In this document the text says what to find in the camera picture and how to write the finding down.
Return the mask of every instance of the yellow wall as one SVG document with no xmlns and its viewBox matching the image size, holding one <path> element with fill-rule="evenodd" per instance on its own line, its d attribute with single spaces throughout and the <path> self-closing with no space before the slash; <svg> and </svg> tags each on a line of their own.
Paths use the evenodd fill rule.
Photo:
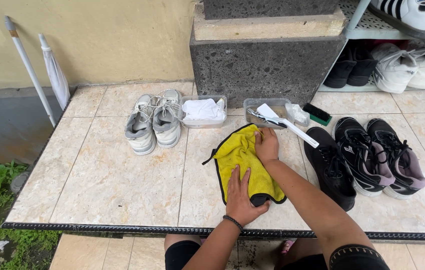
<svg viewBox="0 0 425 270">
<path fill-rule="evenodd" d="M 192 79 L 189 38 L 195 0 L 0 0 L 0 89 L 32 82 L 4 15 L 16 24 L 44 86 L 38 33 L 70 85 Z"/>
</svg>

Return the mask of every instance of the shoe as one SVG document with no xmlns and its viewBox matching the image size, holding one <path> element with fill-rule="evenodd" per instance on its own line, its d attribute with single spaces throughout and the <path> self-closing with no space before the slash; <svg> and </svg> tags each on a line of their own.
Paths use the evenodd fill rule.
<svg viewBox="0 0 425 270">
<path fill-rule="evenodd" d="M 425 40 L 425 1 L 371 0 L 367 9 L 402 33 Z"/>
<path fill-rule="evenodd" d="M 343 88 L 354 65 L 356 65 L 356 62 L 353 60 L 351 49 L 345 47 L 323 84 L 330 88 Z"/>
<path fill-rule="evenodd" d="M 181 136 L 179 101 L 182 95 L 174 89 L 167 89 L 162 96 L 158 96 L 152 128 L 156 134 L 157 144 L 163 148 L 174 147 Z"/>
<path fill-rule="evenodd" d="M 139 97 L 124 128 L 127 141 L 139 156 L 151 153 L 156 146 L 156 137 L 152 131 L 152 99 L 151 94 Z"/>
<path fill-rule="evenodd" d="M 386 195 L 398 200 L 406 200 L 421 188 L 425 187 L 416 154 L 401 142 L 392 127 L 382 119 L 368 121 L 364 128 L 371 140 L 380 144 L 388 155 L 389 168 L 396 178 L 394 183 L 384 189 Z"/>
<path fill-rule="evenodd" d="M 409 51 L 409 55 L 414 58 L 419 68 L 409 83 L 407 83 L 407 86 L 425 89 L 425 44 L 420 40 L 409 40 L 406 50 Z"/>
<path fill-rule="evenodd" d="M 304 143 L 304 152 L 317 174 L 321 191 L 344 211 L 351 210 L 356 197 L 352 186 L 354 177 L 336 142 L 327 131 L 320 127 L 311 127 L 306 134 L 319 143 L 317 148 Z"/>
<path fill-rule="evenodd" d="M 361 124 L 352 117 L 336 122 L 332 136 L 354 176 L 353 187 L 367 197 L 376 197 L 395 180 L 384 149 L 372 142 Z"/>
<path fill-rule="evenodd" d="M 377 88 L 395 94 L 404 92 L 418 70 L 414 58 L 392 43 L 375 47 L 371 54 L 379 61 L 373 72 Z"/>
<path fill-rule="evenodd" d="M 354 65 L 353 70 L 349 73 L 347 84 L 356 87 L 365 86 L 377 65 L 377 60 L 372 57 L 370 52 L 362 47 L 354 48 L 352 55 L 356 65 Z"/>
</svg>

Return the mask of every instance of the yellow microfiber towel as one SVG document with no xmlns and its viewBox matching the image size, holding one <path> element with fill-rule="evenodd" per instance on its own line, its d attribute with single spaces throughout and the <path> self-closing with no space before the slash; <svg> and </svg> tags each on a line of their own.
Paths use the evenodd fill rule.
<svg viewBox="0 0 425 270">
<path fill-rule="evenodd" d="M 264 204 L 267 199 L 277 204 L 286 200 L 279 185 L 256 156 L 255 131 L 259 131 L 257 126 L 248 124 L 232 132 L 216 149 L 212 150 L 211 157 L 202 163 L 204 165 L 212 158 L 215 159 L 224 204 L 227 203 L 227 184 L 231 177 L 231 170 L 235 168 L 236 164 L 241 167 L 240 179 L 244 176 L 246 169 L 251 168 L 249 198 L 254 206 Z"/>
</svg>

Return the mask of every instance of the bracelet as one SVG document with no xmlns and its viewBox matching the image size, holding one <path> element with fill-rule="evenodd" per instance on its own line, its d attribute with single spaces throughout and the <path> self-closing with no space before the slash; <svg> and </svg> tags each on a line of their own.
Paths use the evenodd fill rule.
<svg viewBox="0 0 425 270">
<path fill-rule="evenodd" d="M 236 224 L 239 227 L 239 230 L 242 231 L 243 227 L 241 226 L 241 224 L 239 224 L 239 222 L 237 222 L 234 218 L 231 218 L 230 216 L 223 216 L 222 218 L 230 220 L 232 222 L 234 222 L 234 224 Z"/>
</svg>

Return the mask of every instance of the white sneaker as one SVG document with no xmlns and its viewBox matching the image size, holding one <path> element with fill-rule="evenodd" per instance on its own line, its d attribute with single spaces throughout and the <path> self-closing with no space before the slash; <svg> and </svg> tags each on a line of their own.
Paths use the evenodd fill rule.
<svg viewBox="0 0 425 270">
<path fill-rule="evenodd" d="M 407 50 L 416 65 L 419 67 L 414 77 L 409 81 L 407 86 L 419 89 L 425 89 L 425 44 L 420 40 L 409 40 Z"/>
<path fill-rule="evenodd" d="M 371 0 L 368 9 L 402 33 L 425 40 L 425 0 Z"/>
<path fill-rule="evenodd" d="M 124 128 L 127 141 L 139 156 L 151 153 L 156 146 L 156 137 L 152 131 L 153 97 L 151 94 L 145 94 L 136 101 Z"/>
<path fill-rule="evenodd" d="M 418 70 L 414 58 L 391 43 L 375 47 L 371 54 L 378 60 L 373 71 L 377 88 L 389 93 L 402 93 Z"/>
<path fill-rule="evenodd" d="M 156 134 L 157 144 L 163 148 L 171 148 L 177 144 L 181 136 L 179 101 L 182 95 L 174 89 L 167 89 L 158 96 L 157 107 L 152 119 L 152 127 Z"/>
</svg>

